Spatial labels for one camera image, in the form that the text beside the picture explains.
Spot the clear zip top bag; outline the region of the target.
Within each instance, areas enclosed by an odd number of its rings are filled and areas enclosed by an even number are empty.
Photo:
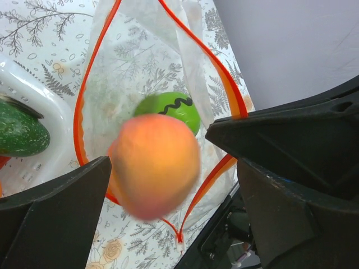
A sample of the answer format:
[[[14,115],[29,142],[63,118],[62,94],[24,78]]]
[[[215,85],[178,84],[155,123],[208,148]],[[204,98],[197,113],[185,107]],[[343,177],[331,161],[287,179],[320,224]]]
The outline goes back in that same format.
[[[201,172],[188,197],[162,217],[180,250],[184,232],[218,206],[234,182],[236,159],[205,134],[218,116],[247,116],[236,81],[202,38],[195,1],[100,1],[73,119],[81,165],[108,155],[123,123],[151,94],[181,92],[201,119]]]

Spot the green toy watermelon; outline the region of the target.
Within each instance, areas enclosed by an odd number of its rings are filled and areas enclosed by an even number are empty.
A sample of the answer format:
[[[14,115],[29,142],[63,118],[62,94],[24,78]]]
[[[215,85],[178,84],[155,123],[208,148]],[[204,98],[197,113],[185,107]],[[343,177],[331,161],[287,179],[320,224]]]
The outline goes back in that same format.
[[[176,118],[186,123],[195,136],[200,129],[201,119],[194,101],[181,92],[163,92],[145,97],[135,108],[133,116],[144,114],[162,114]]]

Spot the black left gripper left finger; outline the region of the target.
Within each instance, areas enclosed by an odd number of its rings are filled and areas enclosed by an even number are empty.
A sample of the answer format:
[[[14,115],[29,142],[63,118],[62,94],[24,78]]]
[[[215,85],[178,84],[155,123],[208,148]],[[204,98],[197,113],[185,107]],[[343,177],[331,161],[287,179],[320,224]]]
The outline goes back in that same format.
[[[1,268],[85,268],[110,173],[102,156],[1,198]]]

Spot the orange pink peach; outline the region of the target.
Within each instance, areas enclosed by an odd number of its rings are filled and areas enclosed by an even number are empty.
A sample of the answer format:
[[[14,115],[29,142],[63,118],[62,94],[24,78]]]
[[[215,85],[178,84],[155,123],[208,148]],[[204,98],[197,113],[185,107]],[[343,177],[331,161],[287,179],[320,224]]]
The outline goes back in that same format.
[[[201,172],[200,155],[199,143],[184,122],[161,114],[133,117],[108,149],[109,189],[133,217],[161,218],[193,189]]]

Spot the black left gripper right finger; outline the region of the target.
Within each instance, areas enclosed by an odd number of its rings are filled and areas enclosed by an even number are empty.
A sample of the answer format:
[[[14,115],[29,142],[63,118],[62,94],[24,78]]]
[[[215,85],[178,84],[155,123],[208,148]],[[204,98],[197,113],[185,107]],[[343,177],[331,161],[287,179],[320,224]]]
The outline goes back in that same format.
[[[358,83],[216,120],[263,268],[358,267]]]

